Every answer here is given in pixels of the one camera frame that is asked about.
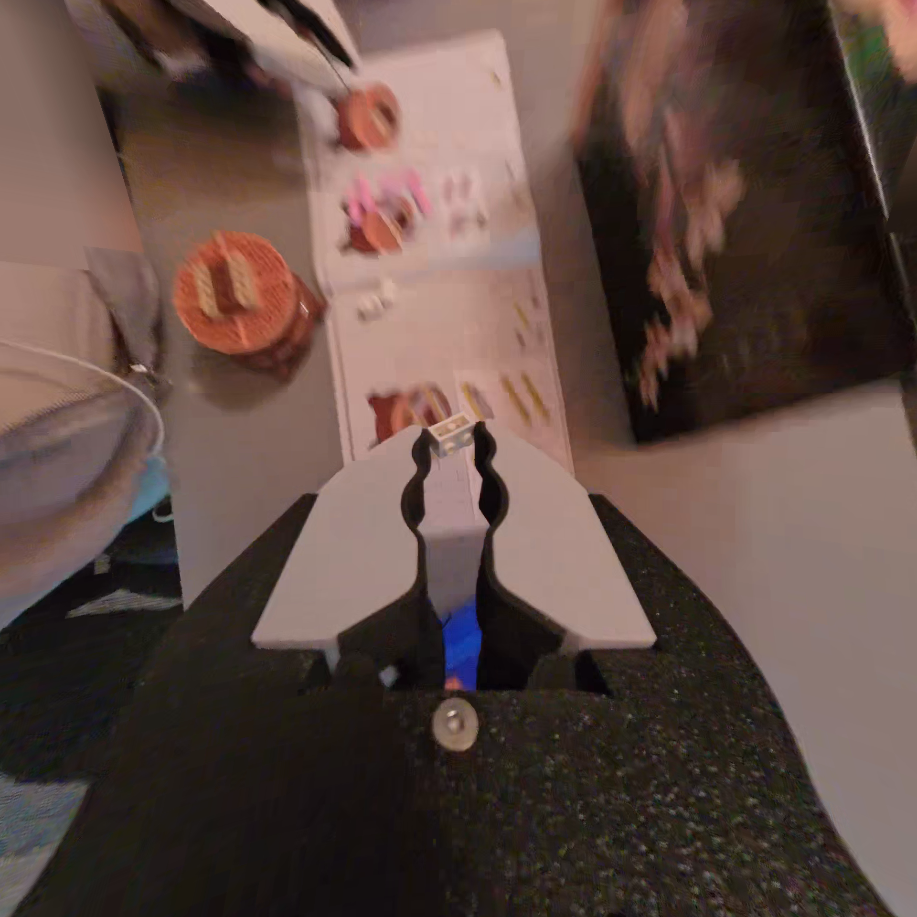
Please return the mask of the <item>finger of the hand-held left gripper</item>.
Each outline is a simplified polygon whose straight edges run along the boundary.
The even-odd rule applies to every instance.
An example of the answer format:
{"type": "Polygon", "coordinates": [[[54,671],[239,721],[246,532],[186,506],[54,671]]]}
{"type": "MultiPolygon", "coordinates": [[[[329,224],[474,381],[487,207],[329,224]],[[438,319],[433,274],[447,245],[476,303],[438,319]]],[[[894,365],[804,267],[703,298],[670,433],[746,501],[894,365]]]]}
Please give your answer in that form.
{"type": "Polygon", "coordinates": [[[347,96],[361,57],[332,1],[210,1],[208,29],[231,42],[243,78],[261,88],[305,85],[347,96]]]}

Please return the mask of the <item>grey desk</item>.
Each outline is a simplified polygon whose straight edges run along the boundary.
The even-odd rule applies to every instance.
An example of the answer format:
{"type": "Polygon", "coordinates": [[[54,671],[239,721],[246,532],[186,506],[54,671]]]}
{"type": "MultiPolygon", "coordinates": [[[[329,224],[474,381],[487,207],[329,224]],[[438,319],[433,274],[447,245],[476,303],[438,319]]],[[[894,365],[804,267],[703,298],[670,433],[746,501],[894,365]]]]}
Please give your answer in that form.
{"type": "MultiPolygon", "coordinates": [[[[915,915],[913,398],[872,385],[660,447],[626,411],[570,149],[602,2],[339,2],[361,52],[499,29],[544,252],[576,474],[713,601],[776,694],[819,796],[896,915],[915,915]]],[[[213,228],[312,273],[292,108],[176,87],[122,100],[144,249],[163,284],[213,228]]],[[[342,466],[327,336],[289,385],[200,354],[169,312],[166,409],[185,605],[342,466]]]]}

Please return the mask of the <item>dark building set box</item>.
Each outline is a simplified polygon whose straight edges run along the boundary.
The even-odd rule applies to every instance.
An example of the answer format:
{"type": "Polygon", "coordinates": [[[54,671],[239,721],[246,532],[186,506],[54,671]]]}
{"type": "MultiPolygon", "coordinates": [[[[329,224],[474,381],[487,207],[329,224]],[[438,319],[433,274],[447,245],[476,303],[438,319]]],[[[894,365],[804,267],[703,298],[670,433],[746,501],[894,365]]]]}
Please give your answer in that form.
{"type": "Polygon", "coordinates": [[[637,444],[915,371],[883,5],[600,3],[575,160],[637,444]]]}

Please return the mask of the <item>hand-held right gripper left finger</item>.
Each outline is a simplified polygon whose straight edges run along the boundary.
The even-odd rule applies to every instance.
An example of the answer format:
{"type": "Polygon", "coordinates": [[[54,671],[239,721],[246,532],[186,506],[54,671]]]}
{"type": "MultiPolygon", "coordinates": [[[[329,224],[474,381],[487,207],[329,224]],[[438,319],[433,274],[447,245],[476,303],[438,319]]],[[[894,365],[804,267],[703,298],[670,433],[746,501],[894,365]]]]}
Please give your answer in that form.
{"type": "Polygon", "coordinates": [[[430,442],[407,427],[321,488],[251,634],[256,648],[341,652],[354,627],[425,592],[430,442]]]}

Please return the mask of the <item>round orange lego pot build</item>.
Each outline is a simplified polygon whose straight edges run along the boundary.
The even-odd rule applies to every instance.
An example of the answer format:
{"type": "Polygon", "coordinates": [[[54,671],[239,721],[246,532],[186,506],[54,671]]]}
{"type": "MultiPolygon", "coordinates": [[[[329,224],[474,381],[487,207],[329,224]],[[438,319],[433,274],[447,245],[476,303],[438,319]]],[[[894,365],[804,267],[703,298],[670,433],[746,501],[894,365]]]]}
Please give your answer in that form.
{"type": "Polygon", "coordinates": [[[265,238],[215,231],[176,271],[171,302],[201,347],[246,356],[277,343],[292,321],[292,270],[265,238]]]}

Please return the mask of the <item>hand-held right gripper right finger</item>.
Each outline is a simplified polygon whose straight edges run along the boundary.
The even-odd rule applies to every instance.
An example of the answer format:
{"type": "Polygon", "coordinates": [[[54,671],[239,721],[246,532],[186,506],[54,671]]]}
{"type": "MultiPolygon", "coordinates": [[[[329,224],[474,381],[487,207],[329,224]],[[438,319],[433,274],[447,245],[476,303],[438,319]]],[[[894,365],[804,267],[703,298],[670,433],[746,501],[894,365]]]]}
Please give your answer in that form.
{"type": "Polygon", "coordinates": [[[543,620],[565,650],[656,644],[589,493],[568,470],[507,427],[481,427],[480,478],[499,594],[543,620]]]}

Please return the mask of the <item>open building instruction booklet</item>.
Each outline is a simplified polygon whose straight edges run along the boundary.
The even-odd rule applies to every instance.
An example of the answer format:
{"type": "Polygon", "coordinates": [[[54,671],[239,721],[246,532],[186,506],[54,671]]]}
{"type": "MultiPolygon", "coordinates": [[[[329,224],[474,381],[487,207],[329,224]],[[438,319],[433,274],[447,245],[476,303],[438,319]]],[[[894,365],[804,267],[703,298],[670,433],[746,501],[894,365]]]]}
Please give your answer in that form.
{"type": "Polygon", "coordinates": [[[365,457],[398,411],[422,424],[465,411],[572,471],[504,37],[490,29],[373,55],[361,86],[396,98],[392,148],[346,149],[331,103],[305,88],[295,96],[343,460],[365,457]],[[428,218],[403,184],[411,169],[428,218]],[[342,205],[358,175],[377,211],[352,225],[342,205]],[[397,286],[395,305],[362,323],[361,297],[383,278],[397,286]]]}

